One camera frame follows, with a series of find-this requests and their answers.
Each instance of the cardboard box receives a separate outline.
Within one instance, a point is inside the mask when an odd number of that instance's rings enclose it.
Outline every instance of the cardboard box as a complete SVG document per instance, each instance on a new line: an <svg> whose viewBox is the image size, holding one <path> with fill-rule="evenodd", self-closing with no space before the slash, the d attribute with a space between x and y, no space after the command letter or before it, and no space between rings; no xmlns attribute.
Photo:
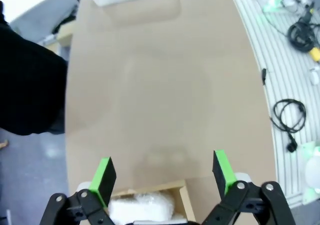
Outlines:
<svg viewBox="0 0 320 225"><path fill-rule="evenodd" d="M167 191L172 195L174 199L174 211L176 213L183 215L183 217L188 219L189 221L196 221L185 180L169 182L166 184L140 188L136 190L128 189L125 191L114 192L111 198L119 198L124 196L127 197L134 194L144 194L161 191Z"/></svg>

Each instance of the silver bolt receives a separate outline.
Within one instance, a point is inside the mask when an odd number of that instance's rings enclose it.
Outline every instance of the silver bolt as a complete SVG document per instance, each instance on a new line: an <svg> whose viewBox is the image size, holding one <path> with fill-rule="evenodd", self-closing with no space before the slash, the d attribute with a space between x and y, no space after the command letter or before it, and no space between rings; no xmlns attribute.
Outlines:
<svg viewBox="0 0 320 225"><path fill-rule="evenodd" d="M85 198L87 195L88 195L88 193L85 192L85 191L84 191L83 193L81 193L81 197L82 197L82 198Z"/></svg>
<svg viewBox="0 0 320 225"><path fill-rule="evenodd" d="M244 188L245 188L245 185L243 184L243 182L239 182L239 183L236 185L236 187L237 187L238 189L244 189Z"/></svg>
<svg viewBox="0 0 320 225"><path fill-rule="evenodd" d="M272 184L268 183L265 188L269 191L272 191L274 189L274 186L272 186Z"/></svg>
<svg viewBox="0 0 320 225"><path fill-rule="evenodd" d="M57 202L60 202L62 200L62 196L58 196L56 199L55 199Z"/></svg>

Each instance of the yellow plug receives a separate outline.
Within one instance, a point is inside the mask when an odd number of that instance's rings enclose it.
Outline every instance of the yellow plug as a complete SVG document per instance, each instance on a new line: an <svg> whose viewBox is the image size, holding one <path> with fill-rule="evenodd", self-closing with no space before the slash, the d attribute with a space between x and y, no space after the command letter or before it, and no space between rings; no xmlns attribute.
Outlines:
<svg viewBox="0 0 320 225"><path fill-rule="evenodd" d="M310 54L310 56L312 57L312 59L315 62L319 62L320 61L320 50L319 50L319 48L317 48L317 47L312 48L309 51L309 54Z"/></svg>

